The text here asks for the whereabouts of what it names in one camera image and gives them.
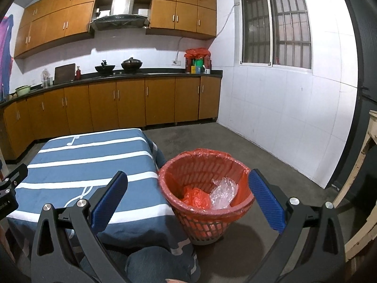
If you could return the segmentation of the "clear bubble wrap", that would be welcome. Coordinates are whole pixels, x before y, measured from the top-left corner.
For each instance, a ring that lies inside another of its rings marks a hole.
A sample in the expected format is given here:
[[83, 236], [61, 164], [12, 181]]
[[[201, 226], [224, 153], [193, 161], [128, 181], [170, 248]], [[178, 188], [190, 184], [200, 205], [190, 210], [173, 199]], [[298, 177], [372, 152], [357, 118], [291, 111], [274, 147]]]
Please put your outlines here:
[[213, 179], [213, 188], [210, 192], [212, 210], [223, 210], [230, 207], [238, 193], [238, 184], [228, 177]]

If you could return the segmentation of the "red plastic bag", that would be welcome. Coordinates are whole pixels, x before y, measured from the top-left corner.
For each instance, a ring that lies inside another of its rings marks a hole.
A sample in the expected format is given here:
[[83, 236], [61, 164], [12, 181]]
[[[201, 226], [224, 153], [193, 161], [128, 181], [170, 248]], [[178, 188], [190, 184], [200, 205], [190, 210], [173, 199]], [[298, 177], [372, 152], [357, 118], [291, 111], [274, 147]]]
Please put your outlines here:
[[182, 202], [201, 210], [210, 210], [212, 208], [210, 195], [200, 188], [189, 185], [183, 187]]

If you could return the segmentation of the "red trash bin liner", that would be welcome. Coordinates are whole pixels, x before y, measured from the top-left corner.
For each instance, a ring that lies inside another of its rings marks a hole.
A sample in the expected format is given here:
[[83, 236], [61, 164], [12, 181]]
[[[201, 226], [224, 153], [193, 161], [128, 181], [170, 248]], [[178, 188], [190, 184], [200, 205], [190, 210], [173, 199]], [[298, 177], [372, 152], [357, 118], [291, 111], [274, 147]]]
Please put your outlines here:
[[[199, 148], [184, 151], [167, 161], [159, 170], [159, 186], [173, 210], [195, 218], [223, 218], [236, 221], [255, 201], [249, 189], [250, 169], [223, 151]], [[182, 202], [183, 187], [192, 186], [211, 192], [213, 179], [228, 177], [238, 184], [238, 193], [228, 209], [200, 210]]]

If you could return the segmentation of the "red mesh trash basket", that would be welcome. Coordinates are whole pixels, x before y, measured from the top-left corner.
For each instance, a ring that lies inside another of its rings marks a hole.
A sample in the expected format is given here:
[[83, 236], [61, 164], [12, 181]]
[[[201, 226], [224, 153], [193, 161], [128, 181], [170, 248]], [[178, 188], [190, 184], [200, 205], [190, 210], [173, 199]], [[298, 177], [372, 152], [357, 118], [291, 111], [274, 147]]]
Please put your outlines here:
[[218, 241], [254, 203], [250, 169], [230, 154], [185, 151], [159, 170], [160, 189], [195, 245]]

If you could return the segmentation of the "wooden lower kitchen cabinets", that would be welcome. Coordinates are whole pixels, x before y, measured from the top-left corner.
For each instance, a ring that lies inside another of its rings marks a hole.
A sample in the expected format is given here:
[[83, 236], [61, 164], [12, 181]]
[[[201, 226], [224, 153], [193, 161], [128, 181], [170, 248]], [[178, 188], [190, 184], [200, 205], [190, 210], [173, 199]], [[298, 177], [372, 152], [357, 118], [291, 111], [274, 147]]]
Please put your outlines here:
[[218, 118], [223, 72], [93, 77], [1, 103], [1, 152], [13, 164], [39, 141], [70, 134]]

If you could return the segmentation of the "wooden kitchen cabinets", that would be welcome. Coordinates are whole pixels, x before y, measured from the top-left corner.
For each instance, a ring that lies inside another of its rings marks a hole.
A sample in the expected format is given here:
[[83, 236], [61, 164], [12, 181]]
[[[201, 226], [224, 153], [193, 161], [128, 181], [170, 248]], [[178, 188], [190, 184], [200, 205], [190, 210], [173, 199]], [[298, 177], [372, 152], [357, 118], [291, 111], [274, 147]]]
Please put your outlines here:
[[22, 15], [14, 56], [125, 28], [208, 40], [217, 34], [217, 0], [39, 0]]
[[13, 164], [39, 141], [70, 134], [218, 118], [223, 72], [93, 77], [1, 103], [1, 152]]

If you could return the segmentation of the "wooden upper kitchen cabinets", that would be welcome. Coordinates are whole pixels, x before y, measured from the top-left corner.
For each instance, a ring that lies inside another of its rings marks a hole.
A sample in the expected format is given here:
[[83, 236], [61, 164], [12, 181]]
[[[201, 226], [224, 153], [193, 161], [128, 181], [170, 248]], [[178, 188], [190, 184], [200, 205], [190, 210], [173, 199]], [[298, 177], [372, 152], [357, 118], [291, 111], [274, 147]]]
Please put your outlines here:
[[217, 0], [39, 0], [22, 15], [14, 56], [125, 28], [208, 40], [217, 34]]

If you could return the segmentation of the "blue white striped tablecloth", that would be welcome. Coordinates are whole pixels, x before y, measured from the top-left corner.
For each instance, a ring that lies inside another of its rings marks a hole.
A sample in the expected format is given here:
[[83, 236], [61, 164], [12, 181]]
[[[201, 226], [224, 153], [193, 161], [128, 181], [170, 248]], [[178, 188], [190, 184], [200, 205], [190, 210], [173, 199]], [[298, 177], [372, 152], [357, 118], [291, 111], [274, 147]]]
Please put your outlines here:
[[201, 270], [196, 252], [159, 187], [158, 171], [164, 164], [162, 152], [140, 129], [51, 139], [28, 165], [28, 176], [16, 190], [19, 207], [8, 223], [17, 236], [31, 241], [45, 204], [73, 206], [123, 171], [128, 188], [100, 241], [117, 249], [163, 247], [183, 269], [185, 280], [197, 282]]

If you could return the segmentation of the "person's jeans leg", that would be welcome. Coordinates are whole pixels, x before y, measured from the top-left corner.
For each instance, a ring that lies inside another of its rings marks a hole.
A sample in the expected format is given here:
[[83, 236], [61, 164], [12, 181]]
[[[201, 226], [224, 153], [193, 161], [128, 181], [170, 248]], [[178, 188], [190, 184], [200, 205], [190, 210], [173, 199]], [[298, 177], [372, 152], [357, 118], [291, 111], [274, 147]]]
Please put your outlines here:
[[136, 247], [106, 253], [131, 282], [197, 282], [200, 277], [199, 270], [191, 272], [191, 266], [164, 247]]

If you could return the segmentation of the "clear glass jar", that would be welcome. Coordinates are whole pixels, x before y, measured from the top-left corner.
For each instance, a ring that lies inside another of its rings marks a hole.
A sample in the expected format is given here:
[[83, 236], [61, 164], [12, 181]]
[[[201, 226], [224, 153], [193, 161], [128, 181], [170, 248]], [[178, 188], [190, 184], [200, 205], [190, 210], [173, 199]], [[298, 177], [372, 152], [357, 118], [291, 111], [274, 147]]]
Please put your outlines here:
[[41, 73], [41, 85], [43, 88], [53, 85], [53, 77], [46, 68]]

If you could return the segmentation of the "dark cutting board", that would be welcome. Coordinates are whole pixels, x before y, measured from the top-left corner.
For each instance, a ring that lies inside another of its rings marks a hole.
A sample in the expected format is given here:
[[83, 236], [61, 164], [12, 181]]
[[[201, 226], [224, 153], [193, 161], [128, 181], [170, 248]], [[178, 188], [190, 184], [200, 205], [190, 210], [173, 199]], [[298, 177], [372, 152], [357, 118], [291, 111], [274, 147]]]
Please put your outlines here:
[[53, 85], [68, 83], [75, 78], [75, 63], [55, 67]]

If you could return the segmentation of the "black wok with ladle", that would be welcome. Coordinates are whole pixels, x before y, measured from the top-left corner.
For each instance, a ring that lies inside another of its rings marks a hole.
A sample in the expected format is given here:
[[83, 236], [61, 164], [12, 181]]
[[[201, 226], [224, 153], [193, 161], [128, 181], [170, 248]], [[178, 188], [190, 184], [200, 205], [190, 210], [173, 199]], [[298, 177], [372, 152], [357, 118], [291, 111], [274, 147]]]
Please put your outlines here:
[[110, 75], [115, 67], [115, 65], [108, 65], [106, 60], [102, 60], [101, 64], [95, 66], [94, 69], [101, 75]]

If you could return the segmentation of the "red bag of condiments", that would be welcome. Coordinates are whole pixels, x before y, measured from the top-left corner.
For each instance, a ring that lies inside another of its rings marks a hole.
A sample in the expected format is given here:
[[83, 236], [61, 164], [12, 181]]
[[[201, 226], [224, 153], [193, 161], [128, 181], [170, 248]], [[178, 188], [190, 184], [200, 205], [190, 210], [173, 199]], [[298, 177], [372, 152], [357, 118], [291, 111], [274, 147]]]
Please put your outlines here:
[[210, 74], [212, 69], [211, 52], [206, 48], [185, 51], [185, 71], [189, 74]]

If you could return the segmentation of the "pink hanging cloth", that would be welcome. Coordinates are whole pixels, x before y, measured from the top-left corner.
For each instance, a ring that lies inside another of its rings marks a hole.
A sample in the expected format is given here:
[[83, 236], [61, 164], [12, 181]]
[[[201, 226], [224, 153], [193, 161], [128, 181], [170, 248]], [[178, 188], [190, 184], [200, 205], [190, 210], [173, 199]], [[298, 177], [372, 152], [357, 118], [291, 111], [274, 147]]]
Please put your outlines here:
[[1, 100], [4, 98], [4, 88], [3, 88], [3, 55], [4, 55], [4, 46], [6, 42], [6, 35], [8, 31], [8, 17], [4, 17], [1, 21]]

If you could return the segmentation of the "steel range hood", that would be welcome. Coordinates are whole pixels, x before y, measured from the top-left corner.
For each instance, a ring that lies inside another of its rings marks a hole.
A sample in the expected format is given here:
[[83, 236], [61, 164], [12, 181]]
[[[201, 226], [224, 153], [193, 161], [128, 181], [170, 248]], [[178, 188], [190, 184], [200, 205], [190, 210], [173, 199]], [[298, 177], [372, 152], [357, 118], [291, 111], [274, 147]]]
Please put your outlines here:
[[94, 0], [90, 29], [148, 28], [152, 0]]

